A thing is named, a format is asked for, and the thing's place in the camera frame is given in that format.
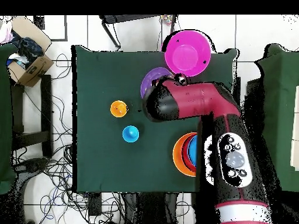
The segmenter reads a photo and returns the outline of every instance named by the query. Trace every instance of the purple plate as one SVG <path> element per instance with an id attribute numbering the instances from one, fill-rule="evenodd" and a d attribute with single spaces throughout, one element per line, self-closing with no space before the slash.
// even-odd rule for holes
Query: purple plate
<path id="1" fill-rule="evenodd" d="M 171 73 L 163 67 L 157 67 L 149 71 L 141 83 L 141 87 L 140 87 L 141 98 L 144 97 L 145 91 L 152 86 L 153 80 L 157 80 L 162 76 L 167 76 L 167 75 L 171 75 Z"/>

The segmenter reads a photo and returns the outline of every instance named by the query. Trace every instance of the pink bowl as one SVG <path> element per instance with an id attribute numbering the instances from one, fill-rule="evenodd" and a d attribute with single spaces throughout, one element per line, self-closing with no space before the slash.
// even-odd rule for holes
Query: pink bowl
<path id="1" fill-rule="evenodd" d="M 208 40 L 199 32 L 183 30 L 171 37 L 165 51 L 165 61 L 175 74 L 196 76 L 203 72 L 211 59 Z"/>

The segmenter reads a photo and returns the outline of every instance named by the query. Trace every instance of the blue bowl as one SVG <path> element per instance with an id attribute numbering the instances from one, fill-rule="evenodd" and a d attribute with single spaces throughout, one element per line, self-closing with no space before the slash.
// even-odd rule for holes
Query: blue bowl
<path id="1" fill-rule="evenodd" d="M 192 164 L 196 167 L 196 146 L 197 146 L 197 135 L 194 136 L 190 142 L 188 147 L 188 155 Z"/>
<path id="2" fill-rule="evenodd" d="M 123 139 L 126 142 L 135 142 L 139 138 L 139 130 L 132 125 L 128 125 L 123 130 Z"/>

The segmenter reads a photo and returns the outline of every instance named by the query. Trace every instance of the robot control buttons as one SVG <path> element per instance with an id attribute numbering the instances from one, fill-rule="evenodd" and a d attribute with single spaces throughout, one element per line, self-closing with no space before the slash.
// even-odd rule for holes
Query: robot control buttons
<path id="1" fill-rule="evenodd" d="M 234 177 L 236 175 L 236 172 L 233 170 L 228 171 L 228 176 Z"/>
<path id="2" fill-rule="evenodd" d="M 227 166 L 231 168 L 242 167 L 245 163 L 244 156 L 238 151 L 233 151 L 227 154 Z"/>
<path id="3" fill-rule="evenodd" d="M 221 177 L 233 187 L 246 187 L 252 182 L 252 170 L 243 139 L 227 132 L 217 142 Z"/>

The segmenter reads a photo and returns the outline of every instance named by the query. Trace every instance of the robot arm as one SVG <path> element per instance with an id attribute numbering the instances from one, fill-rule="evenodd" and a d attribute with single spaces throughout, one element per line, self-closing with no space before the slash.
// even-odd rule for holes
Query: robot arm
<path id="1" fill-rule="evenodd" d="M 259 168 L 241 112 L 230 92 L 216 83 L 163 78 L 145 95 L 152 120 L 178 120 L 213 113 L 215 208 L 221 224 L 272 224 Z"/>

